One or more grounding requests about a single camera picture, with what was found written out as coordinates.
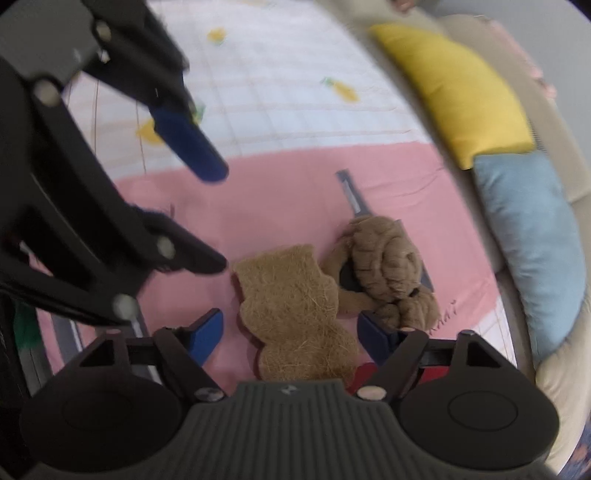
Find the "plush toy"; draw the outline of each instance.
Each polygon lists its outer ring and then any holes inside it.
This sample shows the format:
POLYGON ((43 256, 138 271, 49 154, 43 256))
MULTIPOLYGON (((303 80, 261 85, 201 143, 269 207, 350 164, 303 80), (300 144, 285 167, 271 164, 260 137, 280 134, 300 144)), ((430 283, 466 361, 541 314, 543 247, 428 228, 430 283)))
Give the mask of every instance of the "plush toy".
POLYGON ((435 296, 421 284, 423 261, 400 220, 354 218, 320 267, 339 286, 339 314, 371 310, 387 330, 427 331, 437 323, 435 296), (351 260, 359 291, 342 282, 342 271, 351 260))

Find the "green object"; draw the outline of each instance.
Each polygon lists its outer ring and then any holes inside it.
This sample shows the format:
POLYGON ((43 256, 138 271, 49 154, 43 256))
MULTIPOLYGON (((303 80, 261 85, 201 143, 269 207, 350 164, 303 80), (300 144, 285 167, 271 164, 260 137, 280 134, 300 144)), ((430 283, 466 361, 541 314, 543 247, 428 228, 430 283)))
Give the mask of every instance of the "green object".
POLYGON ((35 309, 19 301, 14 301, 14 307, 14 339, 17 344, 17 350, 35 348, 42 344, 43 339, 41 338, 41 330, 37 323, 35 309))

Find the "human hand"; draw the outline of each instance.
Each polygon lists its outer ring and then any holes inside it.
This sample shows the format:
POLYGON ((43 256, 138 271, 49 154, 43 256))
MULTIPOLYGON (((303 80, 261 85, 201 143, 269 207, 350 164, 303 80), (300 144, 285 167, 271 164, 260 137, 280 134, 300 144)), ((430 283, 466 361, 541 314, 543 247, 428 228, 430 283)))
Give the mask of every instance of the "human hand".
POLYGON ((392 4, 399 12, 406 13, 417 4, 417 0, 392 0, 392 4))

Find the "screw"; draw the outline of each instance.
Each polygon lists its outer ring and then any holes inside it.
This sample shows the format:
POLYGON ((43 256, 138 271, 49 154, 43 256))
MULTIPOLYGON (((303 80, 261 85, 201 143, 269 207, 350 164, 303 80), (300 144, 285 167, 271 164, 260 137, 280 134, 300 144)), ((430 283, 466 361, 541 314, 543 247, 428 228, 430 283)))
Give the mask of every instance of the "screw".
POLYGON ((99 60, 102 63, 109 63, 110 59, 111 59, 111 57, 109 56, 109 52, 107 52, 106 50, 101 50, 99 52, 99 60))
POLYGON ((295 385, 287 385, 286 387, 283 387, 281 389, 281 393, 284 393, 285 395, 291 395, 293 393, 296 393, 298 391, 298 388, 295 385))
POLYGON ((98 21, 95 26, 96 34, 102 41, 111 41, 111 28, 103 21, 98 21))
POLYGON ((167 236, 159 236, 158 240, 156 240, 156 247, 158 248, 158 252, 164 258, 168 260, 172 260, 176 253, 174 249, 174 243, 171 242, 170 238, 167 236))
POLYGON ((138 302, 132 296, 120 293, 113 299, 113 312, 121 320, 133 320, 139 313, 138 302))
POLYGON ((61 102, 60 91, 49 80, 39 80, 33 87, 33 94, 48 107, 58 106, 61 102))
POLYGON ((203 387, 195 392, 195 398, 200 401, 214 403, 220 401, 224 397, 223 391, 218 388, 203 387))
POLYGON ((357 390, 357 396, 362 400, 380 401, 386 398, 388 393, 376 385, 365 385, 357 390))

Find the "beige sofa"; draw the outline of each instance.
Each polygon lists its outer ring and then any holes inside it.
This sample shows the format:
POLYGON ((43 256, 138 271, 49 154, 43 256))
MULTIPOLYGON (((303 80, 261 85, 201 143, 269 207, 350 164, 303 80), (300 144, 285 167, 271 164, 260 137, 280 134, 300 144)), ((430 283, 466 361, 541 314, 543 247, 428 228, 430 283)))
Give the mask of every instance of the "beige sofa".
POLYGON ((482 19, 451 15, 434 19, 419 9, 411 14, 396 13, 388 0, 317 0, 344 23, 396 83, 413 105, 446 159, 456 179, 495 271, 499 291, 509 319, 519 369, 546 393, 560 416, 558 438, 547 464, 558 472, 576 447, 591 411, 591 291, 583 304, 573 331, 561 348, 534 370, 530 340, 519 293, 515 289, 505 259, 487 226, 469 171, 460 171, 450 161, 444 144, 433 128, 420 100, 404 76, 384 56, 367 34, 367 27, 399 21, 438 31, 479 53, 512 86, 521 100, 539 139, 560 176, 564 194, 579 221, 583 246, 587 252, 587 271, 591 278, 591 171, 568 128, 555 107, 544 97, 518 58, 499 43, 482 19))

